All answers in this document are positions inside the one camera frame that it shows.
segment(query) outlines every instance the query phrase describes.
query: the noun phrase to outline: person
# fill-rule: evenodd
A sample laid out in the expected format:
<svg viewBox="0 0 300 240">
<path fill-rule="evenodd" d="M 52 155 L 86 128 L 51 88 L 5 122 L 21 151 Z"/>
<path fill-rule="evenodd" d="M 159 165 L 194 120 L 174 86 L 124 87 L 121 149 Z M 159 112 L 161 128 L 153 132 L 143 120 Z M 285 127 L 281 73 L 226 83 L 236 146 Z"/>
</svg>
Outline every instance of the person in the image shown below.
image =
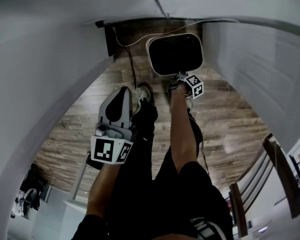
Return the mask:
<svg viewBox="0 0 300 240">
<path fill-rule="evenodd" d="M 136 89 L 138 130 L 123 165 L 104 164 L 88 197 L 78 239 L 232 240 L 226 201 L 198 163 L 201 130 L 187 107 L 184 83 L 171 90 L 170 148 L 152 180 L 157 109 L 145 85 Z"/>
</svg>

